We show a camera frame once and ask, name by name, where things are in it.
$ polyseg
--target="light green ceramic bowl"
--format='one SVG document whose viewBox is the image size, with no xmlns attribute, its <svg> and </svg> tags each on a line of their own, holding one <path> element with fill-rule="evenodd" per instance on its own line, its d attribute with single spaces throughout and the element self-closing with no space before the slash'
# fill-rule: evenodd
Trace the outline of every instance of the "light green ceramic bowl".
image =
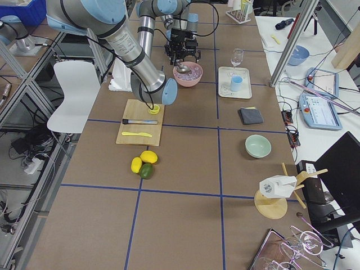
<svg viewBox="0 0 360 270">
<path fill-rule="evenodd" d="M 251 135 L 245 141 L 246 152 L 257 159 L 270 154 L 271 144 L 268 139 L 261 135 Z"/>
</svg>

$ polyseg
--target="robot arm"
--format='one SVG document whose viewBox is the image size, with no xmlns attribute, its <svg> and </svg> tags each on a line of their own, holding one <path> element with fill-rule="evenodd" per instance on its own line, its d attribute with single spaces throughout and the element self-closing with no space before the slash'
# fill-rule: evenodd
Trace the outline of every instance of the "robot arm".
<svg viewBox="0 0 360 270">
<path fill-rule="evenodd" d="M 151 46 L 147 46 L 149 40 L 143 41 L 144 47 L 136 41 L 127 27 L 125 14 L 123 0 L 47 0 L 50 27 L 76 35 L 86 35 L 87 28 L 92 29 L 133 71 L 132 91 L 139 100 L 172 104 L 177 95 L 176 81 L 167 79 L 154 67 L 147 55 L 151 52 Z"/>
<path fill-rule="evenodd" d="M 138 41 L 150 56 L 154 36 L 155 18 L 160 17 L 167 31 L 169 44 L 165 45 L 170 63 L 175 65 L 186 56 L 200 59 L 196 51 L 197 14 L 189 13 L 188 0 L 151 0 L 137 5 L 137 15 L 141 26 L 138 28 Z"/>
<path fill-rule="evenodd" d="M 16 40 L 18 49 L 23 52 L 30 51 L 35 47 L 34 39 L 29 36 L 21 20 L 14 15 L 0 18 L 0 40 L 5 45 Z"/>
</svg>

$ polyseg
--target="blue cup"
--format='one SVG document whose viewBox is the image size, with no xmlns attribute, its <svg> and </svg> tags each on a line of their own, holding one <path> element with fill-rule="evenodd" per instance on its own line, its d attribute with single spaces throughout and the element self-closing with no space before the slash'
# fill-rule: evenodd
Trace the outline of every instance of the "blue cup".
<svg viewBox="0 0 360 270">
<path fill-rule="evenodd" d="M 233 92 L 239 91 L 241 88 L 241 83 L 242 83 L 242 77 L 240 76 L 231 77 L 230 90 Z"/>
</svg>

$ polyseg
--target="white plastic part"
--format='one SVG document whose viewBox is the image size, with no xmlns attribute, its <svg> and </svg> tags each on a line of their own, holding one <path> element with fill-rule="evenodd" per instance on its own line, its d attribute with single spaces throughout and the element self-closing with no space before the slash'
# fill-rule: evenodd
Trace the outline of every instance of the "white plastic part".
<svg viewBox="0 0 360 270">
<path fill-rule="evenodd" d="M 64 61 L 54 65 L 64 101 L 51 115 L 47 127 L 60 133 L 82 133 L 100 89 L 92 63 Z"/>
<path fill-rule="evenodd" d="M 130 75 L 131 69 L 127 68 L 119 59 L 116 59 L 109 90 L 131 92 Z"/>
<path fill-rule="evenodd" d="M 24 169 L 24 172 L 27 174 L 33 174 L 39 168 L 43 160 L 33 157 L 31 163 Z"/>
<path fill-rule="evenodd" d="M 295 176 L 275 175 L 262 180 L 259 189 L 266 198 L 289 198 L 296 187 Z"/>
</svg>

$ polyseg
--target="yellow knife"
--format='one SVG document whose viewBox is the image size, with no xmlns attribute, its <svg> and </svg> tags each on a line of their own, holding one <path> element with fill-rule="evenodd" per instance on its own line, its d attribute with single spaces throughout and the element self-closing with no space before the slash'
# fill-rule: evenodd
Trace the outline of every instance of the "yellow knife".
<svg viewBox="0 0 360 270">
<path fill-rule="evenodd" d="M 146 133 L 146 132 L 127 132 L 127 131 L 122 131 L 121 135 L 124 136 L 144 136 L 144 137 L 152 137 L 152 135 L 150 133 Z"/>
<path fill-rule="evenodd" d="M 281 44 L 280 40 L 278 40 L 277 37 L 275 37 L 275 35 L 271 35 L 271 37 L 274 39 L 274 41 L 275 41 L 277 44 Z"/>
</svg>

